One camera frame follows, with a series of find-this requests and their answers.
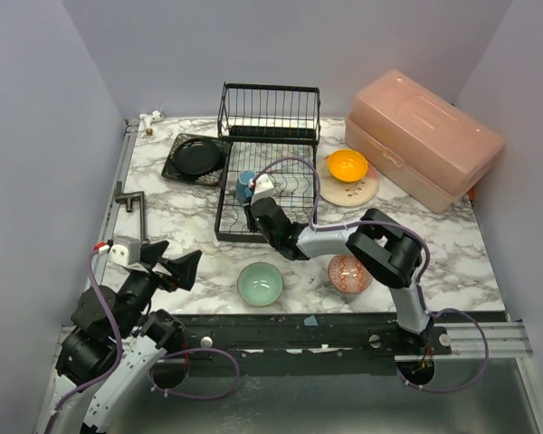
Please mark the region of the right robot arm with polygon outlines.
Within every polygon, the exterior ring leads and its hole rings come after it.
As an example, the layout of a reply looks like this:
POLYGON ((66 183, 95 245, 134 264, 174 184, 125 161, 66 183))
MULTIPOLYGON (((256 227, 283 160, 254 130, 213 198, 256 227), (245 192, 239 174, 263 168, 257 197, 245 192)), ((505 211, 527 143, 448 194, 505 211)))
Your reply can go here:
POLYGON ((250 211, 264 239, 285 259, 355 257, 389 289, 400 342, 412 347, 425 345, 433 320, 420 285, 431 259, 422 237, 376 208, 367 210, 356 222, 332 226, 292 222, 271 197, 251 203, 250 211))

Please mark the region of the blue floral mug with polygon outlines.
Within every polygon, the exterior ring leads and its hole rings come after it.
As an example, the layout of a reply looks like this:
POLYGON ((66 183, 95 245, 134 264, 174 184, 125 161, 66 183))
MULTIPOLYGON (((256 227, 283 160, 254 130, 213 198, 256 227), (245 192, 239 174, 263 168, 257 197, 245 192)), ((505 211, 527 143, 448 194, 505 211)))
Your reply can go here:
POLYGON ((235 200, 241 206, 246 205, 252 199, 252 180, 256 176, 254 171, 243 171, 239 173, 235 183, 235 200))

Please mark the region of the mint green bowl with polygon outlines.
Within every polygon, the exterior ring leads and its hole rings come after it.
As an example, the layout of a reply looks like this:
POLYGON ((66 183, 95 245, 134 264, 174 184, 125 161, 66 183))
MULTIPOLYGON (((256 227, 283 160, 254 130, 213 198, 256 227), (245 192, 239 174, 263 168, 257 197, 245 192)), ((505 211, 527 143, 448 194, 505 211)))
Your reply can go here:
POLYGON ((255 262, 241 271, 236 286, 246 304, 253 307, 266 307, 281 297, 283 277, 272 264, 255 262))

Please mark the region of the red blue patterned bowl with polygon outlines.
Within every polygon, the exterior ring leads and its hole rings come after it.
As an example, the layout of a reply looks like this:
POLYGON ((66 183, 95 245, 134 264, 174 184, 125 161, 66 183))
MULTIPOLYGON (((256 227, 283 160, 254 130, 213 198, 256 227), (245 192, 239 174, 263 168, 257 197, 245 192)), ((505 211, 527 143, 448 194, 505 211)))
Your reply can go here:
POLYGON ((340 292, 356 295, 369 288, 372 275, 353 255, 336 255, 328 265, 329 280, 340 292))

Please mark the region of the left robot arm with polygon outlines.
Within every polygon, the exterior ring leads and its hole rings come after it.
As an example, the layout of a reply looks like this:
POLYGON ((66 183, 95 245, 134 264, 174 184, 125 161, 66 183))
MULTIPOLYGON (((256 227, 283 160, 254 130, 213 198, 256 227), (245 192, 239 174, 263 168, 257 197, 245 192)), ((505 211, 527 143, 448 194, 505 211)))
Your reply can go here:
POLYGON ((167 352, 183 348, 183 324, 164 309, 146 308, 158 289, 190 290, 202 252, 166 259, 167 246, 124 238, 103 241, 90 252, 89 259, 106 255, 129 275, 113 290, 99 285, 87 268, 90 287, 62 342, 43 433, 105 432, 129 388, 167 352))

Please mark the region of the yellow bowl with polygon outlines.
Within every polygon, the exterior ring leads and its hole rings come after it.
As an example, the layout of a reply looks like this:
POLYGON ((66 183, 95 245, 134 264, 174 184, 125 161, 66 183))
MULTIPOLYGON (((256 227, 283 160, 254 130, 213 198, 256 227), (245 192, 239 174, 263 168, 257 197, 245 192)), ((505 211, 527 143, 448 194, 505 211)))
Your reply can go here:
POLYGON ((329 172, 337 180, 354 183, 361 180, 368 172, 367 160, 352 149, 339 149, 328 156, 329 172))

